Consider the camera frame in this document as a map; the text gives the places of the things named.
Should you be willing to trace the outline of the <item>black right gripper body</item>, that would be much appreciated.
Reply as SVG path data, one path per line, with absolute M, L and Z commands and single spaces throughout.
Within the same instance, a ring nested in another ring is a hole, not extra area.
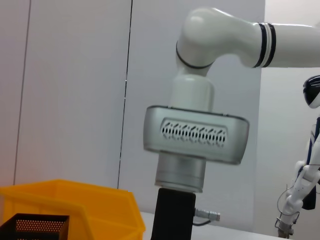
M 151 240 L 190 240 L 196 195 L 167 188 L 157 194 Z

